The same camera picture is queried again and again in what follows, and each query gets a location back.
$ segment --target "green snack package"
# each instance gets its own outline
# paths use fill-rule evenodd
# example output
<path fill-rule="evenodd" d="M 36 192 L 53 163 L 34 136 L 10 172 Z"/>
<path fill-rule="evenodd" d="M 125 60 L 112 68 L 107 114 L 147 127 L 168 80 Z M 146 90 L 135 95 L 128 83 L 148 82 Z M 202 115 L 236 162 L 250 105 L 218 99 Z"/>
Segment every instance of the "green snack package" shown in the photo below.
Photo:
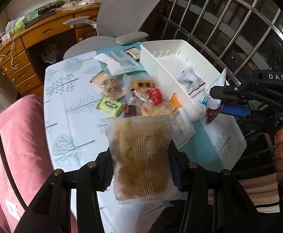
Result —
<path fill-rule="evenodd" d="M 106 113 L 112 116 L 119 116 L 121 112 L 124 110 L 124 104 L 119 103 L 112 98 L 103 96 L 99 101 L 96 109 L 100 109 L 105 111 Z"/>

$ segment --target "red snack package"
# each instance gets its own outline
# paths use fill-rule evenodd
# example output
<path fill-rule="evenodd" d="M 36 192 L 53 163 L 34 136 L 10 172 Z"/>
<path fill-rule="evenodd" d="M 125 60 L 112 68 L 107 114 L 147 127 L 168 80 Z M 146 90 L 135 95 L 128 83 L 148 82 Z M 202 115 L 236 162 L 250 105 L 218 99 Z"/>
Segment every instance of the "red snack package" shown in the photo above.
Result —
<path fill-rule="evenodd" d="M 159 88 L 148 89 L 147 93 L 155 105 L 158 105 L 165 100 Z"/>

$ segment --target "window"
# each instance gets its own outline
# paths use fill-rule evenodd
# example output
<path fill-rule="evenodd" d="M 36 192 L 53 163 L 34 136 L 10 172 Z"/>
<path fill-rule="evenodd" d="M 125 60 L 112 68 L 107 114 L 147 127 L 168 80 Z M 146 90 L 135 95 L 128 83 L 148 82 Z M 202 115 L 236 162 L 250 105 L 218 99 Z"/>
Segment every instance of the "window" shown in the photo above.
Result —
<path fill-rule="evenodd" d="M 238 79 L 241 83 L 253 69 L 269 69 L 276 66 L 275 57 L 280 57 L 283 61 L 283 40 L 277 34 L 283 34 L 283 13 L 281 12 L 274 23 L 274 30 L 269 28 L 275 15 L 278 12 L 278 6 L 272 0 L 257 0 L 255 9 L 251 11 L 250 16 L 242 26 L 239 35 L 231 43 L 231 39 L 244 21 L 249 12 L 249 7 L 254 0 L 243 0 L 246 4 L 241 4 L 239 0 L 231 0 L 222 22 L 214 28 L 216 22 L 223 12 L 229 0 L 209 0 L 206 4 L 203 17 L 196 25 L 197 19 L 202 11 L 206 0 L 191 0 L 191 5 L 184 15 L 188 0 L 178 0 L 173 10 L 171 20 L 179 25 L 181 18 L 184 17 L 181 27 L 187 32 L 183 34 L 178 31 L 177 25 L 168 23 L 163 39 L 183 39 L 188 41 L 194 48 L 201 52 L 219 71 L 222 71 L 225 64 L 233 73 L 243 64 L 249 54 L 251 54 L 245 66 L 238 71 L 236 75 L 231 75 L 235 83 Z M 167 0 L 161 7 L 163 16 L 168 17 L 173 0 Z M 193 28 L 193 37 L 189 38 Z M 269 30 L 269 34 L 262 39 L 264 33 Z"/>

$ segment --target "pink sofa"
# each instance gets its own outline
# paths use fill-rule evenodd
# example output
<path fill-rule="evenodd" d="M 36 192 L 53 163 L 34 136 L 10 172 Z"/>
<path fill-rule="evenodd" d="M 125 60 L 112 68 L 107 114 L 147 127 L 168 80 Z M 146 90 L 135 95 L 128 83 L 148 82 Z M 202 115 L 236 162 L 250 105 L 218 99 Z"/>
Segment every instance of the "pink sofa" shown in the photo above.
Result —
<path fill-rule="evenodd" d="M 46 143 L 43 101 L 29 95 L 0 114 L 0 133 L 15 183 L 27 205 L 53 171 Z M 12 233 L 24 213 L 0 158 L 0 225 Z M 71 230 L 77 232 L 71 217 Z"/>

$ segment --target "table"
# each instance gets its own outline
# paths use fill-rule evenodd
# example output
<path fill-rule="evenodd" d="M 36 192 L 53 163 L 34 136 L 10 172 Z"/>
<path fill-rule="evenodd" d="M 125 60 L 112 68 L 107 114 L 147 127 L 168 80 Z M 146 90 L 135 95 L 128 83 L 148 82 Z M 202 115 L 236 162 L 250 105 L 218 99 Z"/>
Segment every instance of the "table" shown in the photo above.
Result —
<path fill-rule="evenodd" d="M 49 66 L 45 74 L 44 120 L 47 143 L 54 169 L 77 170 L 108 148 L 104 119 L 108 115 L 96 109 L 100 90 L 91 78 L 100 70 L 93 59 L 99 53 L 115 49 L 139 48 L 139 43 L 89 52 Z M 231 169 L 242 155 L 246 142 L 234 117 L 219 115 L 211 124 L 194 124 L 197 132 L 178 149 L 207 170 Z M 143 204 L 119 204 L 113 192 L 113 180 L 106 192 L 97 193 L 105 232 L 148 232 L 167 201 Z M 76 191 L 71 194 L 71 211 L 76 214 Z"/>

